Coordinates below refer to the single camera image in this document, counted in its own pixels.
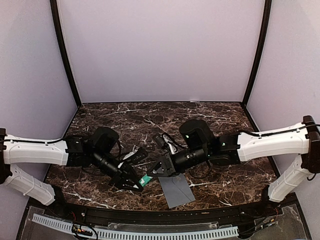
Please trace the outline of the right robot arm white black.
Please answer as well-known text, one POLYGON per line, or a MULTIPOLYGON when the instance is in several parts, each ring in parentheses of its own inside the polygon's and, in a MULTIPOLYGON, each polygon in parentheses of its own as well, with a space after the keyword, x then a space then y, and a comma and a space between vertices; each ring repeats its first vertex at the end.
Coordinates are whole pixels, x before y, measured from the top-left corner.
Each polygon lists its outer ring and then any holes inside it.
POLYGON ((214 136, 204 120, 190 119, 179 127, 187 148, 166 153, 147 170, 149 177, 173 177, 203 162, 214 166, 238 165, 262 157, 297 154, 292 164, 264 189, 255 213, 266 217, 300 183, 320 172, 320 126, 310 115, 295 125, 273 131, 214 136))

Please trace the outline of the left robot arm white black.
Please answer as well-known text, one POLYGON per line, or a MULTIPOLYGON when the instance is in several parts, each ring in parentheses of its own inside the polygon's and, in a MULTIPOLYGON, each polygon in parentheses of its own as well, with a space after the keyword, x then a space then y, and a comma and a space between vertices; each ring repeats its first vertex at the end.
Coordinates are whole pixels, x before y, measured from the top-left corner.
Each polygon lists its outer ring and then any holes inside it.
POLYGON ((109 127, 98 127, 92 135, 71 135, 60 139, 21 138, 0 130, 0 183, 29 196, 60 218, 71 213, 59 187, 46 184, 18 167, 18 163, 42 163, 66 167, 97 167, 109 176, 109 184, 120 190, 142 192, 143 186, 133 165, 148 154, 142 147, 120 160, 122 153, 111 154, 120 146, 120 136, 109 127))

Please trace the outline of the grey envelope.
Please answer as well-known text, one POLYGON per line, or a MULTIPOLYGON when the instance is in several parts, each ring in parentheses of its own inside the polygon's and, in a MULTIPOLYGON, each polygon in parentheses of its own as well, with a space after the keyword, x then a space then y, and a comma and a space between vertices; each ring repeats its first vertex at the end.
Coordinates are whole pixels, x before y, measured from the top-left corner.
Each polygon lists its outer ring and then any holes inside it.
POLYGON ((196 200, 184 174, 158 179, 170 209, 196 200))

